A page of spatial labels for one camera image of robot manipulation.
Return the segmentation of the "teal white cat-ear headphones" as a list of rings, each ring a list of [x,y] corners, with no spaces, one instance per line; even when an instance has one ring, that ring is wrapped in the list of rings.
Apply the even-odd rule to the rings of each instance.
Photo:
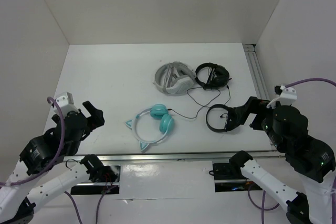
[[[165,141],[174,130],[175,121],[163,104],[155,104],[125,122],[138,141],[141,152]]]

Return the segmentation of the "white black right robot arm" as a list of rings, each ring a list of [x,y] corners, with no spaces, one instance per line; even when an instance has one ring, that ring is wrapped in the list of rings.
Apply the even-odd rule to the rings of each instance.
[[[229,160],[229,172],[255,182],[286,212],[290,223],[335,223],[335,155],[325,142],[308,134],[308,119],[291,105],[276,102],[268,108],[265,100],[250,97],[239,107],[226,107],[228,125],[243,125],[255,114],[250,127],[264,131],[276,150],[299,174],[304,192],[288,187],[263,169],[247,152]]]

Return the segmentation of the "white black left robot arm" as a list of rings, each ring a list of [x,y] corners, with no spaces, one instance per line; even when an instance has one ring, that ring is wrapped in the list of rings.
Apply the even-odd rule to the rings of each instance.
[[[80,183],[105,183],[111,186],[118,174],[104,165],[95,154],[88,154],[57,177],[39,184],[65,157],[75,155],[80,143],[104,125],[103,111],[91,102],[83,103],[86,117],[70,102],[48,97],[56,110],[52,120],[56,126],[29,141],[20,153],[15,169],[1,183],[1,223],[29,223],[36,212],[54,198]]]

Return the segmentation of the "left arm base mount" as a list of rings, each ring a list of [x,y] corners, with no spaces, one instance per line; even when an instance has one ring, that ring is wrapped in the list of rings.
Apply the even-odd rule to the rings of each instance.
[[[120,192],[120,165],[111,165],[108,170],[96,181],[88,180],[73,186],[70,194],[73,196],[81,195],[102,195],[107,190],[108,195],[117,195]]]

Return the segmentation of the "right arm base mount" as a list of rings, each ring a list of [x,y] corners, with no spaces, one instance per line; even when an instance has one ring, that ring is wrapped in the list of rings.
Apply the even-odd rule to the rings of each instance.
[[[208,174],[214,179],[216,192],[261,190],[250,179],[236,173],[230,163],[213,163]]]

